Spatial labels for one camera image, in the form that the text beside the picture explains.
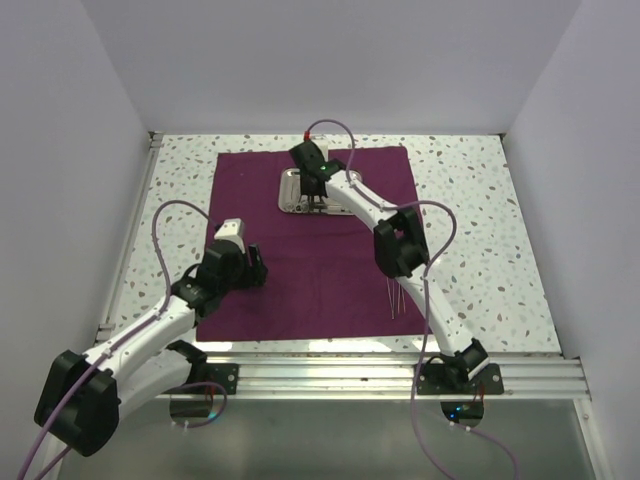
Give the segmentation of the purple surgical cloth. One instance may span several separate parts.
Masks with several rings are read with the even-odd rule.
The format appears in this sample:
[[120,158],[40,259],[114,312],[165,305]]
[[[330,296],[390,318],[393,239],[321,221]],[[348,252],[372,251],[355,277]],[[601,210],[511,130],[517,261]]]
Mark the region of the purple surgical cloth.
[[281,152],[219,155],[210,215],[239,218],[268,269],[262,287],[233,291],[197,328],[203,342],[280,341],[418,334],[412,301],[391,313],[387,279],[374,260],[371,231],[348,215],[302,215],[278,206]]

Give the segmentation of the steel tweezers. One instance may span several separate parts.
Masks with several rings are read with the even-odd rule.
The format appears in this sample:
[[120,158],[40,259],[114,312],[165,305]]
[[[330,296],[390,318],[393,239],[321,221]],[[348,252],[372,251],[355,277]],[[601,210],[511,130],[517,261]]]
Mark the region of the steel tweezers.
[[400,286],[395,280],[387,278],[387,293],[391,311],[391,318],[395,319],[396,316],[400,313],[401,299]]

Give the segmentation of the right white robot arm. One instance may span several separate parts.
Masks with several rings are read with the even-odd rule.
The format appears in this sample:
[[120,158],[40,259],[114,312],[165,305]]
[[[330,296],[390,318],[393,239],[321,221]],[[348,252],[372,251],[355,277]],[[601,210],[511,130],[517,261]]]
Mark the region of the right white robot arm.
[[396,205],[352,175],[350,166],[327,160],[307,139],[289,150],[299,170],[301,191],[321,196],[348,210],[373,234],[374,259],[381,273],[397,281],[425,317],[439,348],[432,366],[438,380],[457,392],[468,392],[481,380],[489,356],[480,341],[457,318],[428,272],[436,255],[429,253],[419,201]]

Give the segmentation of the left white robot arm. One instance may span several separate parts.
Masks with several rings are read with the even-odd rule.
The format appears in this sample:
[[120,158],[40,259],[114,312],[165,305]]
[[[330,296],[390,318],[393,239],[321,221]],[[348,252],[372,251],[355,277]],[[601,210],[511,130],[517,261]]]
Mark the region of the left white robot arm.
[[225,379],[184,335],[231,291],[261,287],[268,269],[256,244],[215,240],[158,306],[82,354],[66,350],[49,370],[34,420],[84,457],[106,445],[118,424],[167,391],[226,393]]

